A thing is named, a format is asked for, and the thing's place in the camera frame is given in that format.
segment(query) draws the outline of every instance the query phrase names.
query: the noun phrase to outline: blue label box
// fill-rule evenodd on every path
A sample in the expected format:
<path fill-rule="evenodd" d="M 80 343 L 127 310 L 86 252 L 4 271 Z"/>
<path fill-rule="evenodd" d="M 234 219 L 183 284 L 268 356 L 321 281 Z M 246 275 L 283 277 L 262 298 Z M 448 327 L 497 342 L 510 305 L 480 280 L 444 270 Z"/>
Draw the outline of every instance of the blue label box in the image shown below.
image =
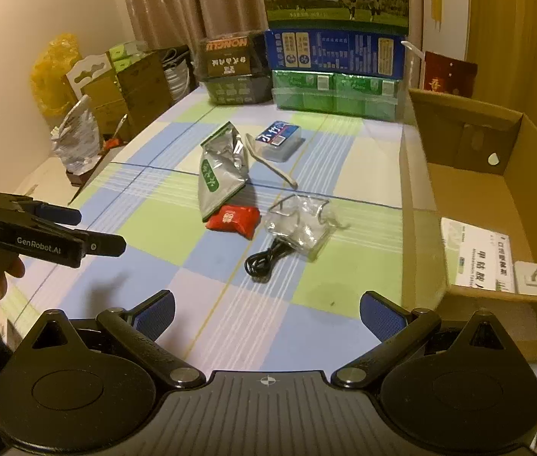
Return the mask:
<path fill-rule="evenodd" d="M 330 71 L 402 80 L 406 50 L 401 36 L 336 30 L 269 30 L 273 70 Z"/>

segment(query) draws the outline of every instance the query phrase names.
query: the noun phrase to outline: plastic container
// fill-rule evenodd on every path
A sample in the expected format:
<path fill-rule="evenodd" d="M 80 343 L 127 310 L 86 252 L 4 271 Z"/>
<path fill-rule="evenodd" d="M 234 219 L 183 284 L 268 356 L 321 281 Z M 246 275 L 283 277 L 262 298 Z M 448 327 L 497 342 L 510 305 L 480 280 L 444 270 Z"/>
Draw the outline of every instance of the plastic container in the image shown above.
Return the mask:
<path fill-rule="evenodd" d="M 303 142 L 302 129 L 285 121 L 276 121 L 256 138 L 260 156 L 270 161 L 283 163 Z"/>

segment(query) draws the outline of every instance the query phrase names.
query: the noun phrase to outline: snack box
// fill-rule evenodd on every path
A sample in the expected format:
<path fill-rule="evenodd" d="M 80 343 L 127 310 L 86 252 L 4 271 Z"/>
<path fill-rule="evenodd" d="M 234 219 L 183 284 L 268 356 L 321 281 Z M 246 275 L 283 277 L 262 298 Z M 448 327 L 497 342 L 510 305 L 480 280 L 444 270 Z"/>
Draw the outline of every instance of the snack box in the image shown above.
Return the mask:
<path fill-rule="evenodd" d="M 331 71 L 401 80 L 406 50 L 402 37 L 337 30 L 268 30 L 273 70 Z"/>
<path fill-rule="evenodd" d="M 255 105 L 271 100 L 270 75 L 215 77 L 203 81 L 215 105 Z"/>
<path fill-rule="evenodd" d="M 285 121 L 275 121 L 260 135 L 255 137 L 260 155 L 270 161 L 283 163 L 300 147 L 304 141 L 302 129 Z"/>

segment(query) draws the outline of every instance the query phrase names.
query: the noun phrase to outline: green box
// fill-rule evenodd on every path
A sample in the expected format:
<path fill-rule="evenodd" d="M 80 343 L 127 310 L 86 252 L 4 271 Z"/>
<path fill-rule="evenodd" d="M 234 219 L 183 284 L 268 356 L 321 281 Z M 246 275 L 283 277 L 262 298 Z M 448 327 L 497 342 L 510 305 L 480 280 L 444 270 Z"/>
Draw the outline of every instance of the green box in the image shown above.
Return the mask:
<path fill-rule="evenodd" d="M 394 120 L 398 81 L 361 75 L 336 74 L 336 113 Z"/>
<path fill-rule="evenodd" d="M 334 74 L 273 70 L 272 91 L 280 108 L 331 112 L 334 108 Z"/>

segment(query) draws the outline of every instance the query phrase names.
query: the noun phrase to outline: yellow plastic bag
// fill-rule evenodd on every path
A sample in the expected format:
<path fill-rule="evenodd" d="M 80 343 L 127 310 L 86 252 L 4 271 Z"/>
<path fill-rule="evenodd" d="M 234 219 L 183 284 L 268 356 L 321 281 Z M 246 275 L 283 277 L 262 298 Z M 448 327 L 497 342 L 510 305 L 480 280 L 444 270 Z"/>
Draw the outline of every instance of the yellow plastic bag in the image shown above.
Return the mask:
<path fill-rule="evenodd" d="M 49 42 L 47 50 L 36 60 L 30 83 L 34 99 L 45 117 L 63 117 L 76 103 L 64 75 L 80 59 L 76 36 L 62 34 Z"/>

